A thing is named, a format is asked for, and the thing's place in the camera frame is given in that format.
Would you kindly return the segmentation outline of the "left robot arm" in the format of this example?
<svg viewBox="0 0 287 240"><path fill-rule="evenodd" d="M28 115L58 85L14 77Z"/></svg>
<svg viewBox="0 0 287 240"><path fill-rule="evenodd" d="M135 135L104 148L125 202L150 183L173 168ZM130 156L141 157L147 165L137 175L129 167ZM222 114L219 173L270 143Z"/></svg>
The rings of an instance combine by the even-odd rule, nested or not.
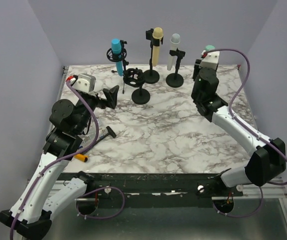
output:
<svg viewBox="0 0 287 240"><path fill-rule="evenodd" d="M14 234L28 240L41 240L56 213L74 198L80 195L88 198L94 193L94 184L84 173L79 173L73 180L76 186L70 184L48 199L53 185L73 157L88 152L97 144L99 123L94 110L115 109L119 86L103 89L104 98L73 87L70 90L78 97L77 104L68 99L59 99L53 104L49 121L54 128L46 137L37 169L17 202L0 212L0 222L10 228L11 240Z"/></svg>

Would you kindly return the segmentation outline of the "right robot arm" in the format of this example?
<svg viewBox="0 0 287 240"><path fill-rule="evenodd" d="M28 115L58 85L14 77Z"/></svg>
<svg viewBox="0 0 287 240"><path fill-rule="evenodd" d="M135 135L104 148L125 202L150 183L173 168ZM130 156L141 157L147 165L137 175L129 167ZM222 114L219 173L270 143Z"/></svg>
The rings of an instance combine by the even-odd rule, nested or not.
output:
<svg viewBox="0 0 287 240"><path fill-rule="evenodd" d="M261 187L283 173L286 161L282 155L286 145L280 138L271 139L233 116L228 103L216 93L219 85L217 67L205 67L201 59L195 61L191 97L199 114L228 133L250 157L245 166L227 169L214 178L214 192L225 196L237 185Z"/></svg>

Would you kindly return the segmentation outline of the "mint green microphone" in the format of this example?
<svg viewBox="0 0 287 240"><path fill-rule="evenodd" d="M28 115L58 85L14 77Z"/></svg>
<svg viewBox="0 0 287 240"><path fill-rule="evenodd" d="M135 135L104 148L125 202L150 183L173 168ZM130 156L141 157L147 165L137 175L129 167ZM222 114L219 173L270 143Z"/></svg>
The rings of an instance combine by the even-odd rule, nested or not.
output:
<svg viewBox="0 0 287 240"><path fill-rule="evenodd" d="M207 45L207 46L204 48L205 51L210 51L210 50L214 50L214 49L215 49L215 47L214 47L213 45Z"/></svg>

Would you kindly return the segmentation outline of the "black shock-mount round stand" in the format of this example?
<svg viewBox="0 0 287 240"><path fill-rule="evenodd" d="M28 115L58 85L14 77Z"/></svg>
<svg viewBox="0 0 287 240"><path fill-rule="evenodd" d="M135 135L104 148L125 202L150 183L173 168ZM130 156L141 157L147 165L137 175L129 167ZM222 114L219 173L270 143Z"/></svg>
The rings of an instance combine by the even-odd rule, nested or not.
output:
<svg viewBox="0 0 287 240"><path fill-rule="evenodd" d="M132 101L137 105L144 105L150 101L150 93L143 89L146 82L144 73L141 69L128 68L123 72L123 82L125 85L136 88L131 94Z"/></svg>

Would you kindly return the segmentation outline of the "white microphone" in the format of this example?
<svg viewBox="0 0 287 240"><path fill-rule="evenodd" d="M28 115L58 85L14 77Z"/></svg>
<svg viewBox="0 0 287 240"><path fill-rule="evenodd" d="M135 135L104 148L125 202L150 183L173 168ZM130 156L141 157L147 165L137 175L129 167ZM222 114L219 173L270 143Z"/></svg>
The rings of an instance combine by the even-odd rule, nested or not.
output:
<svg viewBox="0 0 287 240"><path fill-rule="evenodd" d="M181 42L181 36L178 33L174 33L170 38L170 49L169 56L167 61L167 70L170 71L174 64L174 52L177 50L179 44Z"/></svg>

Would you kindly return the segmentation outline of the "short black clip stand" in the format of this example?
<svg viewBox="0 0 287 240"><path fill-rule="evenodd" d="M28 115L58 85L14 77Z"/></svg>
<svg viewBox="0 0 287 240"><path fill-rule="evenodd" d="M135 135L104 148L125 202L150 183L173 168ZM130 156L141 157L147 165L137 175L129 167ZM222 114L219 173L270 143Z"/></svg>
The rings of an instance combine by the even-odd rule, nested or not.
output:
<svg viewBox="0 0 287 240"><path fill-rule="evenodd" d="M166 83L168 86L172 87L172 88L179 88L183 85L184 83L184 78L182 77L182 75L180 75L178 73L179 69L180 69L180 65L181 65L181 61L184 58L184 56L186 55L185 51L179 50L177 48L177 50L173 53L175 57L177 57L176 59L176 63L175 63L175 72L174 73L170 73L167 77L166 77Z"/></svg>

